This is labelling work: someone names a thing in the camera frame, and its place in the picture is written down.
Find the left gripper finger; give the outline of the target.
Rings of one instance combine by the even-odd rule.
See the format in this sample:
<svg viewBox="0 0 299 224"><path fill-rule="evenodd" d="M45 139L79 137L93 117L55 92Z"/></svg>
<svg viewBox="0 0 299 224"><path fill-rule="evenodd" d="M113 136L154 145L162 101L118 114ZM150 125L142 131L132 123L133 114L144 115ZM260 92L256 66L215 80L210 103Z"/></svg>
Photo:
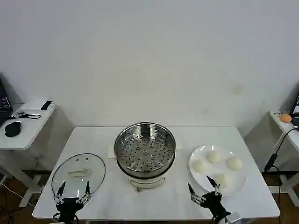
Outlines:
<svg viewBox="0 0 299 224"><path fill-rule="evenodd" d="M91 198L91 191L90 191L90 185L88 181L86 184L84 195L78 200L76 200L76 203L83 204L85 206L89 202L90 198Z"/></svg>
<svg viewBox="0 0 299 224"><path fill-rule="evenodd" d="M58 191L56 194L54 194L53 198L56 204L62 204L63 203L63 192L65 188L66 181L63 182L63 184L58 188Z"/></svg>

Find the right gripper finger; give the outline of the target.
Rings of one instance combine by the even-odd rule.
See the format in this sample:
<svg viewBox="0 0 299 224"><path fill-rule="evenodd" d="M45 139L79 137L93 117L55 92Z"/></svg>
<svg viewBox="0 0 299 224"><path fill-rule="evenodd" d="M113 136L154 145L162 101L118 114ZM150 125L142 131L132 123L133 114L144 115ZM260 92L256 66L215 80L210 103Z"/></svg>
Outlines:
<svg viewBox="0 0 299 224"><path fill-rule="evenodd" d="M196 203L197 205L201 205L204 201L205 201L205 198L201 197L201 196L198 196L193 188L191 187L191 185L188 183L188 188L189 188L189 192L191 194L191 200Z"/></svg>
<svg viewBox="0 0 299 224"><path fill-rule="evenodd" d="M206 176L206 177L207 177L208 181L210 182L210 184L213 186L213 188L215 190L215 194L216 195L221 195L221 189L220 189L221 185L217 184L215 182L215 180L212 179L211 177L209 177L209 176Z"/></svg>

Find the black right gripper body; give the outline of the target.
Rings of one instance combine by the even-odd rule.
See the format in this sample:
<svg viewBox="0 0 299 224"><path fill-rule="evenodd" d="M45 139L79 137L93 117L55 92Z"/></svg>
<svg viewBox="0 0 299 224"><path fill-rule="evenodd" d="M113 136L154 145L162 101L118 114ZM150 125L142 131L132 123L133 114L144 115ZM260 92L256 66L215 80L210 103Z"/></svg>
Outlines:
<svg viewBox="0 0 299 224"><path fill-rule="evenodd" d="M222 195L216 195L215 191L208 192L201 197L204 198L200 203L201 207L208 208L213 215L213 219L223 219L231 214L221 204Z"/></svg>

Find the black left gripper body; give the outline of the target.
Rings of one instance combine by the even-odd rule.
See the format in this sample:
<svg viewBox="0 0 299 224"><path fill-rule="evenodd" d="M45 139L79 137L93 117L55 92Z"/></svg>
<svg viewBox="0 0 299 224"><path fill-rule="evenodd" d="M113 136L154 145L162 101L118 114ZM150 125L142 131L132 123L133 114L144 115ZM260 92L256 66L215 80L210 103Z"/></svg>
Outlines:
<svg viewBox="0 0 299 224"><path fill-rule="evenodd" d="M79 211L79 198L64 198L56 203L56 209L59 211L55 216L59 215L59 222L78 222L76 212Z"/></svg>

